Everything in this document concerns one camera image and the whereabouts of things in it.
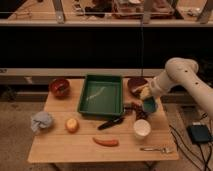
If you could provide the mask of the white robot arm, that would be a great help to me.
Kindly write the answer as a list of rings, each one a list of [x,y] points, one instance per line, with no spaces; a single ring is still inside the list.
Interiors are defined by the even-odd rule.
[[[195,60],[171,58],[166,62],[164,71],[142,89],[140,98],[142,100],[149,97],[158,98],[171,88],[181,85],[206,113],[213,115],[213,88],[196,75],[198,69]]]

